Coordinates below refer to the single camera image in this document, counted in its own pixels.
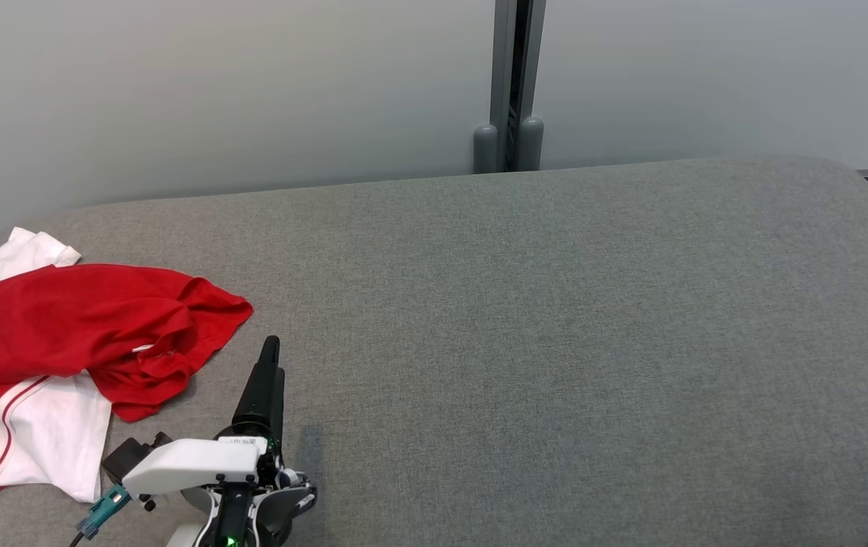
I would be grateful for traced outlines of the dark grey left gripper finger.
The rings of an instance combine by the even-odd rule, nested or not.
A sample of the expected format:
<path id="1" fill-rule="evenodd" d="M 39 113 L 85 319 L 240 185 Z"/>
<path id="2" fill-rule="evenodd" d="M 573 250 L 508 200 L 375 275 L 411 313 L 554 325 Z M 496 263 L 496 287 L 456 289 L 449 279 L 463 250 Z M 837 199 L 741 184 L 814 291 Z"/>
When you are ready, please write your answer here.
<path id="1" fill-rule="evenodd" d="M 275 371 L 279 370 L 279 349 L 279 338 L 268 336 L 233 414 L 233 433 L 271 433 L 271 395 Z"/>
<path id="2" fill-rule="evenodd" d="M 284 387 L 285 371 L 276 370 L 271 395 L 271 439 L 277 449 L 281 449 L 284 439 Z"/>

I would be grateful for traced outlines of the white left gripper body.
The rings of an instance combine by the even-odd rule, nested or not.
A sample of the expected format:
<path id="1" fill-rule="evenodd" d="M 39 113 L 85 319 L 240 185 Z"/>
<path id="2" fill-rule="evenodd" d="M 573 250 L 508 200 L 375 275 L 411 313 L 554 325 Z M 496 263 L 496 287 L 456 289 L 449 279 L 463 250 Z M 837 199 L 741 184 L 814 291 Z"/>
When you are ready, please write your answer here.
<path id="1" fill-rule="evenodd" d="M 233 427 L 211 439 L 177 438 L 152 451 L 122 479 L 134 496 L 170 494 L 226 482 L 257 482 L 259 460 L 279 451 L 271 434 L 236 434 Z"/>

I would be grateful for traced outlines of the red white basketball jersey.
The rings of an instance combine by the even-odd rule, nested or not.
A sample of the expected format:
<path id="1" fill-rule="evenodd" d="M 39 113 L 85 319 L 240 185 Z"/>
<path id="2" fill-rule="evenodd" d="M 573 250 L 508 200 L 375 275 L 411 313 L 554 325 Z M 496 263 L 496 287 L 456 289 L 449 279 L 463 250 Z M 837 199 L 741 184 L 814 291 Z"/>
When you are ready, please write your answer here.
<path id="1" fill-rule="evenodd" d="M 90 376 L 108 330 L 109 274 L 48 233 L 16 228 L 0 248 L 0 489 L 54 485 L 100 495 L 110 401 Z"/>

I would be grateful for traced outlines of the grey metal partition post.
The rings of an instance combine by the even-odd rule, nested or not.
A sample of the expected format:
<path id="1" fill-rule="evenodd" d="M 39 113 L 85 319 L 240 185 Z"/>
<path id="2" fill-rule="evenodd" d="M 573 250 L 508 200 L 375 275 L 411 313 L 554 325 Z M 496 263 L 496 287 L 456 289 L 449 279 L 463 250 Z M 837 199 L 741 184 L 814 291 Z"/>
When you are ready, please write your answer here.
<path id="1" fill-rule="evenodd" d="M 473 136 L 476 174 L 540 169 L 544 122 L 534 96 L 546 0 L 494 0 L 489 121 Z"/>

